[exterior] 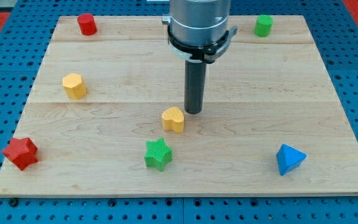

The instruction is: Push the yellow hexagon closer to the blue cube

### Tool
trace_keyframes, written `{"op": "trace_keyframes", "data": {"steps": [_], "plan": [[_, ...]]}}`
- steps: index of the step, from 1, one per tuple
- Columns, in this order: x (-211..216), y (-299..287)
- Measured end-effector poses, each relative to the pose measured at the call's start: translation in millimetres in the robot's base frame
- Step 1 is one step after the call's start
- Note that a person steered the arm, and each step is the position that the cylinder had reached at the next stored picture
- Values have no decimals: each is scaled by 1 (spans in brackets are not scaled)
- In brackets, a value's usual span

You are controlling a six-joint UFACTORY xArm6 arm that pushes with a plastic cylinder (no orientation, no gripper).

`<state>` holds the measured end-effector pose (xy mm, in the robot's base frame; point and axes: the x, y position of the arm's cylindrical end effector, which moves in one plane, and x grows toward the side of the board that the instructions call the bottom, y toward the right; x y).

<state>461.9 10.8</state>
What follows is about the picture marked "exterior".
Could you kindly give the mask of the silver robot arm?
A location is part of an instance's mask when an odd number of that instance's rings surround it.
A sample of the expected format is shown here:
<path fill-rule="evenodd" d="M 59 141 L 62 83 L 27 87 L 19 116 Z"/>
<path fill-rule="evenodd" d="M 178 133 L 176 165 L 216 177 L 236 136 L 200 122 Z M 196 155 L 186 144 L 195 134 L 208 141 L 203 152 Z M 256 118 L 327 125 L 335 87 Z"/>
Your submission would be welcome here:
<path fill-rule="evenodd" d="M 237 32 L 227 28 L 230 7 L 230 0 L 171 0 L 162 24 L 172 52 L 187 62 L 214 63 Z"/>

